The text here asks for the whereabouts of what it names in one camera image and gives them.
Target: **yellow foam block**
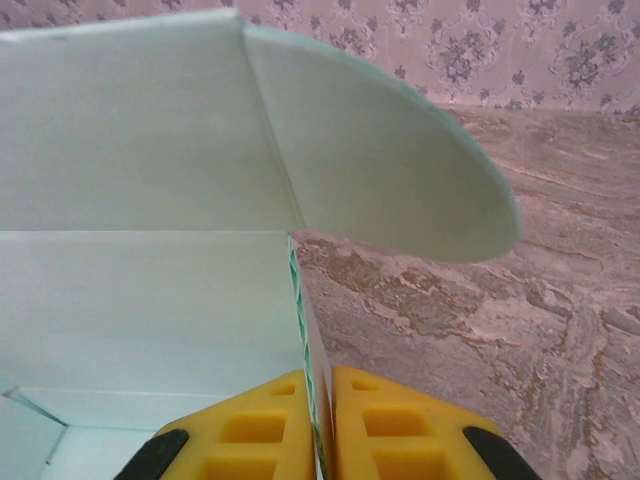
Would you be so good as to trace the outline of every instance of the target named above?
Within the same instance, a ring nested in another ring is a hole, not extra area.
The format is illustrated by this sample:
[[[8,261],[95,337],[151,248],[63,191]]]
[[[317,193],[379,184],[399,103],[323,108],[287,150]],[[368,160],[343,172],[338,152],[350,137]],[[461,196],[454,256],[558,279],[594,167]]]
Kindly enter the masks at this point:
[[[313,438],[304,372],[170,423],[189,440],[162,480],[314,480]]]
[[[488,420],[367,372],[334,367],[338,480],[495,480],[463,429]]]

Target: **black rubber grip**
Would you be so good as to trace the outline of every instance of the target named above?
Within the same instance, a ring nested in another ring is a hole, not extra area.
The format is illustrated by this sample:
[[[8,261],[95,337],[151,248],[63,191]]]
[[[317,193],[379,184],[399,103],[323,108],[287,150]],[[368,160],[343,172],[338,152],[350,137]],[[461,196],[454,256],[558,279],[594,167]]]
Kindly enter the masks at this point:
[[[179,429],[153,437],[145,442],[114,480],[160,480],[187,441],[189,432]]]
[[[496,480],[542,480],[504,438],[479,427],[463,432]]]

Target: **corrugated cardboard edge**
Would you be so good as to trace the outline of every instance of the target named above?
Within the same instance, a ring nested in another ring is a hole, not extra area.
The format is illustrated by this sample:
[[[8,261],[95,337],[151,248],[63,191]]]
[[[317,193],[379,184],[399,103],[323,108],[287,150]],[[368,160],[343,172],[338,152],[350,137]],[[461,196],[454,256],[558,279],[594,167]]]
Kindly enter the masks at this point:
[[[332,373],[320,329],[308,301],[294,240],[289,236],[289,267],[298,315],[300,340],[304,350],[304,372],[309,401],[309,415],[316,449],[316,478],[333,478],[333,394]]]

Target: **curved cardboard flap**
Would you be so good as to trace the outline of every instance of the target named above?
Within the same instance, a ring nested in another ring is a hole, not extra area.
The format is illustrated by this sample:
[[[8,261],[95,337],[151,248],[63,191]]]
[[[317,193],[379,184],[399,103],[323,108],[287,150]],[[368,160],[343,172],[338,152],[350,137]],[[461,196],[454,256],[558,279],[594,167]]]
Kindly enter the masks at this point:
[[[338,49],[270,28],[245,32],[308,227],[452,262],[513,246],[511,188],[455,121]]]

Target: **patterned wallpaper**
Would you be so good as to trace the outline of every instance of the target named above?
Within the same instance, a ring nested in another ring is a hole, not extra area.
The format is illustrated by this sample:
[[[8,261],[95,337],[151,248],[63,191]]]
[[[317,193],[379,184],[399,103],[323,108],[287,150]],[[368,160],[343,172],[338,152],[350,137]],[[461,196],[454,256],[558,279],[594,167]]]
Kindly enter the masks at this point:
[[[0,0],[0,28],[236,7],[440,104],[640,115],[640,0]]]

